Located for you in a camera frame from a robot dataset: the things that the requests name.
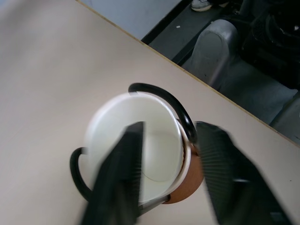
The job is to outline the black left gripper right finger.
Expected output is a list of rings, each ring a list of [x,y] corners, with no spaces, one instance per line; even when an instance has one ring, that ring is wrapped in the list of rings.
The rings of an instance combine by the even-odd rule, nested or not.
[[[196,123],[203,174],[220,225],[290,225],[256,166],[221,128]]]

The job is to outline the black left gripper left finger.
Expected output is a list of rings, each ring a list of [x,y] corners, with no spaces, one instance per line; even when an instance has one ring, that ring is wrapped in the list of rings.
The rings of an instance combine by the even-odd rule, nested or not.
[[[140,214],[144,123],[126,127],[102,163],[82,225],[134,225]]]

